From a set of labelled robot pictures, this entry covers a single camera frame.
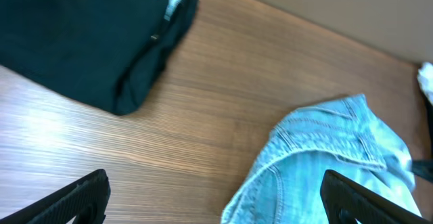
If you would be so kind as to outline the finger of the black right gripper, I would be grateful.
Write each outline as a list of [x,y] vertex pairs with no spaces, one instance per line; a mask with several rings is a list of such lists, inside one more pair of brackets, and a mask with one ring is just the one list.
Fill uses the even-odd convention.
[[432,160],[414,160],[411,165],[411,171],[418,177],[433,183]]

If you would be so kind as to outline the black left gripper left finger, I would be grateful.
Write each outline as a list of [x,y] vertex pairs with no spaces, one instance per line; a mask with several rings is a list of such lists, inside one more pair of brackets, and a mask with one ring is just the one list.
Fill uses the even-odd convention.
[[110,193],[106,171],[97,169],[2,218],[1,224],[102,224]]

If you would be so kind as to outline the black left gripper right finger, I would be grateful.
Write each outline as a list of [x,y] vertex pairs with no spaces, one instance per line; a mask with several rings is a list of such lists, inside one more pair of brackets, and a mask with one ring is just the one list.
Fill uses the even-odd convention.
[[430,224],[333,170],[325,172],[320,195],[330,223]]

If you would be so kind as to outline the light blue denim shorts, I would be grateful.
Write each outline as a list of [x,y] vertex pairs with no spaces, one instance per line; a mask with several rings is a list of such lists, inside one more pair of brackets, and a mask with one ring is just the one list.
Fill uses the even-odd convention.
[[271,131],[222,223],[326,223],[320,196],[334,170],[418,214],[405,142],[368,107],[364,95],[297,108]]

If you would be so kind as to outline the white printed t-shirt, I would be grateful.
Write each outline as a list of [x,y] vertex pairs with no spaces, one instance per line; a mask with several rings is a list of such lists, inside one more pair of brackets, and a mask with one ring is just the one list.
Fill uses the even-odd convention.
[[423,94],[426,96],[430,104],[433,103],[433,65],[429,62],[424,62],[417,73],[417,81]]

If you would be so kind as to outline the folded black garment stack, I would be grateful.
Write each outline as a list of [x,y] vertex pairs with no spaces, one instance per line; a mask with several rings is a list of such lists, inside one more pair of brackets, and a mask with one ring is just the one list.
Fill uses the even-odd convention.
[[1,65],[115,115],[145,101],[195,18],[182,0],[1,0]]

